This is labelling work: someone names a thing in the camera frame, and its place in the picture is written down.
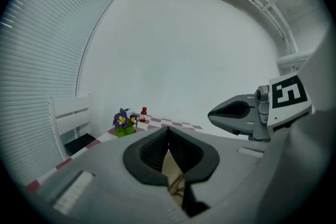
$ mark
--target checkered tablecloth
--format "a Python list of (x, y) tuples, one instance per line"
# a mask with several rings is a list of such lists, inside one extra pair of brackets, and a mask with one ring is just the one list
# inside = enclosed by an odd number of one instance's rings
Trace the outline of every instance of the checkered tablecloth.
[[(149, 115), (147, 115), (145, 122), (138, 122), (138, 128), (136, 131), (141, 132), (141, 131), (150, 130), (150, 129), (154, 129), (158, 127), (165, 127), (165, 126), (184, 127), (184, 128), (188, 128), (193, 131), (202, 132), (202, 128), (198, 125), (191, 125), (190, 123), (186, 123), (186, 122), (174, 122), (174, 121), (167, 120), (167, 119), (158, 119), (158, 118), (154, 118)], [(56, 172), (57, 170), (60, 170), (63, 166), (70, 163), (73, 159), (77, 158), (78, 156), (80, 156), (85, 151), (89, 150), (90, 148), (94, 147), (95, 145), (100, 144), (102, 142), (110, 141), (115, 138), (117, 137), (115, 136), (114, 128), (112, 128), (107, 133), (104, 133), (103, 135), (98, 137), (96, 140), (91, 142), (89, 145), (82, 148), (79, 152), (73, 154), (73, 156), (67, 158), (64, 162), (58, 164), (56, 167), (54, 167), (50, 171), (48, 171), (44, 175), (40, 176), (38, 179), (31, 182), (29, 185), (27, 185), (27, 189), (30, 192), (35, 193), (39, 189), (40, 185), (54, 172)]]

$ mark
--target white venetian blind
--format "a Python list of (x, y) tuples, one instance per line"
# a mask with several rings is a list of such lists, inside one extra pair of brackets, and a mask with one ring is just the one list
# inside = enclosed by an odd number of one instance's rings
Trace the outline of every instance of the white venetian blind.
[[(22, 184), (62, 162), (48, 98), (75, 96), (88, 39), (112, 0), (10, 0), (0, 19), (1, 157)], [(73, 139), (67, 134), (65, 143)]]

